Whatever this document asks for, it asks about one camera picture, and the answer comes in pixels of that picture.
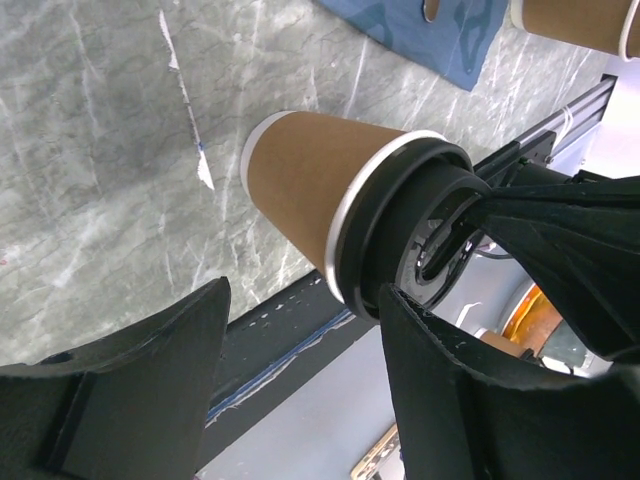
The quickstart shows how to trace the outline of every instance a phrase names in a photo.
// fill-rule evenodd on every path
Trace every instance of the black plastic part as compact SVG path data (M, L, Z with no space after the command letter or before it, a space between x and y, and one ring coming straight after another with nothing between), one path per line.
M586 170L580 170L571 179L572 183L587 183L587 182L601 182L603 180L609 180L608 177L598 175L597 173L588 172Z
M556 133L544 131L526 145L513 140L474 167L478 177L492 187L509 185L521 168L520 160L545 165L551 155Z
M448 236L470 203L488 193L489 187L473 173L442 160L414 172L388 203L371 237L362 276L364 301L376 305L380 287L392 283L433 308L434 299L442 298L454 284L449 270L466 263L466 258L448 256L433 277L421 262L430 261L438 246L434 239ZM445 268L452 258L454 264ZM375 307L369 313L378 317Z
M370 321L353 318L317 271L232 322L214 376L197 468L222 453L373 327Z
M215 280L53 362L0 368L0 478L191 480L229 301Z
M571 177L564 173L556 172L543 165L528 162L522 166L509 186L520 187L524 185L561 185L571 181Z
M376 224L407 179L430 161L444 161L471 171L469 157L457 145L434 138L414 140L376 169L345 219L336 248L336 279L345 304L358 316L376 316L375 305L366 304L361 291L362 269Z
M591 380L552 372L390 286L380 312L407 480L640 476L638 367Z

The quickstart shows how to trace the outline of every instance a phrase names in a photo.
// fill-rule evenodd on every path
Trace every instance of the blue cloth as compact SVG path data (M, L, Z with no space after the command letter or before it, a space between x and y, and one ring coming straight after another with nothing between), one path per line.
M509 0L441 0L427 23L423 0L318 0L387 48L470 91Z

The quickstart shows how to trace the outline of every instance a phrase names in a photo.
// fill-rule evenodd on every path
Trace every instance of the black cable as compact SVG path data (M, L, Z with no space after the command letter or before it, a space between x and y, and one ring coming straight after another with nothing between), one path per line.
M480 255L481 257L490 258L491 260L509 260L513 258L513 256L508 253L491 253L483 250L476 250L473 253Z

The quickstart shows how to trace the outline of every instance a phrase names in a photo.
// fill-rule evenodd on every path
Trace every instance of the metal component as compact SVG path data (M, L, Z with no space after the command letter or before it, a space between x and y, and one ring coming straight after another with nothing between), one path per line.
M351 480L373 480L392 452L400 448L398 426L393 426L351 470Z
M598 122L602 119L604 110L609 102L609 97L613 92L615 82L616 79L614 77L607 77L565 107L574 118L575 127L573 128L577 128L591 120ZM558 110L518 136L515 141L518 142L519 145L525 146L544 131L554 131L558 133L565 124L565 118L563 109ZM562 148L563 144L568 143L570 143L570 139L565 137L557 147Z
M571 177L564 173L556 172L537 163L525 163L519 168L513 169L509 186L561 185L570 181Z

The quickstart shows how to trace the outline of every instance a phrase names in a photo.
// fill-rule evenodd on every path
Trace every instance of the gray marble surface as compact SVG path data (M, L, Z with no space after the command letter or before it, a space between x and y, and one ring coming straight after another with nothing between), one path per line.
M310 0L0 0L0 26L0 364L99 338L220 275L233 319L306 273L239 180L271 113L430 128L477 161L605 63L506 20L467 93Z

